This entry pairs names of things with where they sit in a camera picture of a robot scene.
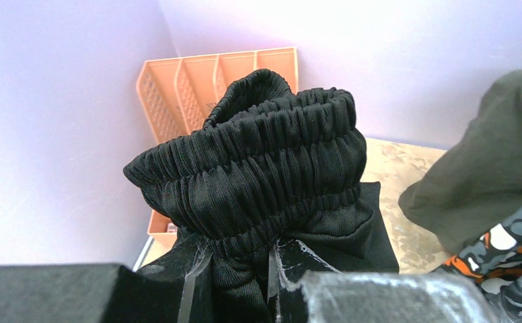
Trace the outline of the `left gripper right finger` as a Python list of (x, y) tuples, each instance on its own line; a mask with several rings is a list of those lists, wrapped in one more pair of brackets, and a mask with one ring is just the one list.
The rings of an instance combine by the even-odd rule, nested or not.
[(270, 251), (275, 322), (497, 322), (468, 280), (449, 274), (344, 273), (299, 240)]

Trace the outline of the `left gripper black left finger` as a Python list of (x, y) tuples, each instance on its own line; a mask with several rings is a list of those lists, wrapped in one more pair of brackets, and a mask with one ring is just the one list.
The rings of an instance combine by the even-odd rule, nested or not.
[(211, 251), (183, 242), (132, 271), (119, 263), (0, 266), (0, 322), (176, 322)]

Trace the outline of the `black shorts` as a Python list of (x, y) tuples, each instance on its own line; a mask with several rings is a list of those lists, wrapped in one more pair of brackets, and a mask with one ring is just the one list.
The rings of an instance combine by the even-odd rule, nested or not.
[(217, 322), (268, 322), (269, 252), (303, 242), (340, 271), (397, 273), (367, 144), (343, 89), (294, 93), (260, 69), (234, 81), (201, 129), (153, 147), (123, 173), (178, 237), (213, 250)]

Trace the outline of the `peach plastic desk organizer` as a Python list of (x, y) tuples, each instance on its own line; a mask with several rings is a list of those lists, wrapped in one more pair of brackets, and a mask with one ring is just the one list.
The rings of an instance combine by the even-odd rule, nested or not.
[(270, 69), (299, 90), (294, 46), (145, 61), (137, 93), (156, 143), (202, 127), (228, 86), (258, 69)]

